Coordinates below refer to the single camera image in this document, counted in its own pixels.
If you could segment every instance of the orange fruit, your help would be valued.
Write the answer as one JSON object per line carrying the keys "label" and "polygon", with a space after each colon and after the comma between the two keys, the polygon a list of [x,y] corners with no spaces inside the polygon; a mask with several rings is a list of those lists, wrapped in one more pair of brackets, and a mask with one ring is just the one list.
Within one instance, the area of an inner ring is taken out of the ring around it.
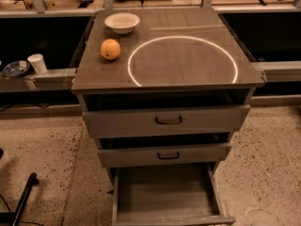
{"label": "orange fruit", "polygon": [[101,54],[108,60],[117,58],[120,54],[120,45],[116,40],[108,39],[102,43]]}

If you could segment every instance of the closed drawer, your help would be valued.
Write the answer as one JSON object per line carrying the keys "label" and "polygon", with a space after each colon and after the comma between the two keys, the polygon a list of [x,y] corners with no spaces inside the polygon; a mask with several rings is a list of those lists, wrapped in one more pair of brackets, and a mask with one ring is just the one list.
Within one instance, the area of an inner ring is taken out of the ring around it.
{"label": "closed drawer", "polygon": [[121,168],[150,165],[217,162],[225,160],[231,145],[215,143],[182,145],[173,147],[127,148],[99,150],[105,168]]}
{"label": "closed drawer", "polygon": [[208,164],[116,169],[114,226],[231,225]]}
{"label": "closed drawer", "polygon": [[89,135],[146,137],[238,131],[249,105],[84,112]]}

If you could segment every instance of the black handle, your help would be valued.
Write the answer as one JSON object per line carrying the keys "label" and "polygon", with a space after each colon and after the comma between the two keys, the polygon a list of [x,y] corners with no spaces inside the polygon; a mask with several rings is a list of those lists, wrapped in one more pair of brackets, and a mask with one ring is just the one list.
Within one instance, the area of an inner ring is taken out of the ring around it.
{"label": "black handle", "polygon": [[160,160],[178,159],[180,157],[179,152],[177,152],[175,155],[160,155],[159,153],[157,155]]}
{"label": "black handle", "polygon": [[155,117],[157,124],[181,124],[182,123],[182,116],[176,119],[164,119],[160,120],[158,117]]}

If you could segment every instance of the white cup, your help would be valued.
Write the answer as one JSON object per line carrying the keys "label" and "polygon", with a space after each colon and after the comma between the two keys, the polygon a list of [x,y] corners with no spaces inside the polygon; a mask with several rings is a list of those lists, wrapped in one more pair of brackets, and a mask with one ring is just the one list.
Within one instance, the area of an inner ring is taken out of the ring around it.
{"label": "white cup", "polygon": [[47,68],[43,59],[43,55],[35,54],[28,57],[28,62],[34,67],[36,73],[46,73]]}

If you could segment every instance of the concrete floor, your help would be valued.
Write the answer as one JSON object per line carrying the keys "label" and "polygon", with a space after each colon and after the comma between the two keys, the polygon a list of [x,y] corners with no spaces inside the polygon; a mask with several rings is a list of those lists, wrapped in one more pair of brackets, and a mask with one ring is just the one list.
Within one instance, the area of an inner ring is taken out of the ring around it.
{"label": "concrete floor", "polygon": [[[251,109],[215,174],[219,197],[225,212],[236,217],[235,226],[299,226],[301,110],[296,105],[261,106]],[[112,195],[106,192],[112,186],[79,107],[11,107],[0,112],[0,128],[5,152],[0,194],[10,208],[17,206],[31,172],[40,180],[23,221],[111,225]],[[0,211],[6,211],[3,202]]]}

